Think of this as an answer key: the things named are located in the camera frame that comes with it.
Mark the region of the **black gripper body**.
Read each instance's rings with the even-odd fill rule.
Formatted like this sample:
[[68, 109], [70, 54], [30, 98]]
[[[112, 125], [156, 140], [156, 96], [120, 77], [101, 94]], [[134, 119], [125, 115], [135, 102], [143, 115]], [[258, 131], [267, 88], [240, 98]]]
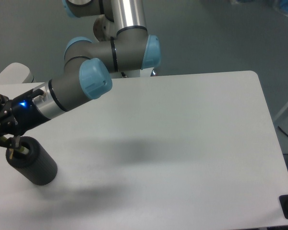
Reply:
[[34, 98], [42, 94], [41, 89], [31, 89], [12, 100], [8, 99], [0, 112], [1, 134], [22, 136], [26, 131], [49, 121], [34, 102]]

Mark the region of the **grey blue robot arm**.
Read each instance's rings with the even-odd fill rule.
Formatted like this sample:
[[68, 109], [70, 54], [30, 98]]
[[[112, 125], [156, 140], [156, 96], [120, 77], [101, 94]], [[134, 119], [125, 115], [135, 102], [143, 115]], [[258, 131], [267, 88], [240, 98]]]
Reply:
[[20, 137], [112, 88], [111, 73], [155, 68], [160, 65], [159, 39], [150, 35], [140, 0], [65, 0], [73, 17], [100, 15], [109, 20], [114, 35], [93, 43], [72, 39], [64, 52], [64, 73], [9, 99], [0, 94], [0, 147], [19, 149]]

